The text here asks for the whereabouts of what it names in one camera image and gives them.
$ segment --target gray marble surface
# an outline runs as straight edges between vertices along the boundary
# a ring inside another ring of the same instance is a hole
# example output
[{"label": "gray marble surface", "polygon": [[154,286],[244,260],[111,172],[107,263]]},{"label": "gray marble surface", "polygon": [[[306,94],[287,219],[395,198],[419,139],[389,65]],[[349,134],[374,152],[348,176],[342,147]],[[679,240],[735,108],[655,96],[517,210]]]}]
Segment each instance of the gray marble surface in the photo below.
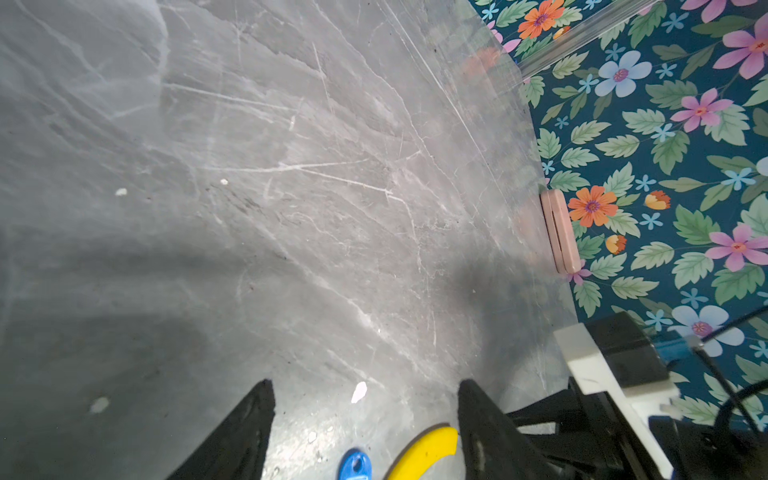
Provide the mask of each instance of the gray marble surface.
[{"label": "gray marble surface", "polygon": [[162,480],[265,377],[265,479],[381,478],[560,389],[519,80],[466,0],[3,2],[0,478]]}]

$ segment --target yellow curved handle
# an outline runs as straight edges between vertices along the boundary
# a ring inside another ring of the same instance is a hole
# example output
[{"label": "yellow curved handle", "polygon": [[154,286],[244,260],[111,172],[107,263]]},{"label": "yellow curved handle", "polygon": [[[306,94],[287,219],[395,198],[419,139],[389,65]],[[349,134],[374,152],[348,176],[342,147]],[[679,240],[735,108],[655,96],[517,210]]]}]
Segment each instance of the yellow curved handle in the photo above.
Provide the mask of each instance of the yellow curved handle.
[{"label": "yellow curved handle", "polygon": [[402,456],[387,480],[418,480],[439,459],[456,455],[458,431],[441,427],[421,437]]}]

